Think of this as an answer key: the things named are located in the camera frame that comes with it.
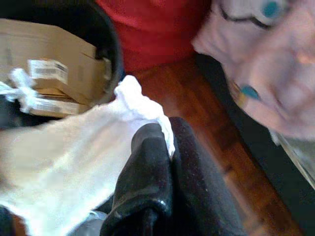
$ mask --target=white cloth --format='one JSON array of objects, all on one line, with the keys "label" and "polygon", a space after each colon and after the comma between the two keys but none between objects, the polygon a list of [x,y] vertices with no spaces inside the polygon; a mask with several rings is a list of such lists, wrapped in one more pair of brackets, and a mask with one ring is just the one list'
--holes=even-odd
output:
[{"label": "white cloth", "polygon": [[0,205],[24,218],[29,235],[66,235],[107,200],[144,124],[159,123],[170,156],[175,151],[162,106],[134,77],[115,94],[82,115],[0,133]]}]

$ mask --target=cardboard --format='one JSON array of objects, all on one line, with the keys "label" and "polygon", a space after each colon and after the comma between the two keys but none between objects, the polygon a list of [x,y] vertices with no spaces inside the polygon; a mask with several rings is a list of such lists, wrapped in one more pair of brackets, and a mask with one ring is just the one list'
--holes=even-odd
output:
[{"label": "cardboard", "polygon": [[46,95],[46,96],[52,96],[52,97],[69,97],[65,93],[61,92],[60,90],[56,88],[38,88],[36,91],[39,94]]},{"label": "cardboard", "polygon": [[105,63],[95,60],[95,46],[57,27],[0,19],[0,80],[14,67],[29,72],[28,60],[51,59],[67,67],[65,81],[36,78],[36,89],[55,88],[80,104],[102,96]]}]

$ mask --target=wooden floor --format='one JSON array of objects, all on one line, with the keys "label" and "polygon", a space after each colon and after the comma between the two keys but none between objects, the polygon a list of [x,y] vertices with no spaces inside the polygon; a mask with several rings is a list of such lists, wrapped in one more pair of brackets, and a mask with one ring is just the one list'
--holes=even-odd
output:
[{"label": "wooden floor", "polygon": [[193,59],[133,73],[167,116],[187,120],[213,155],[250,236],[300,236],[298,225],[254,162]]}]

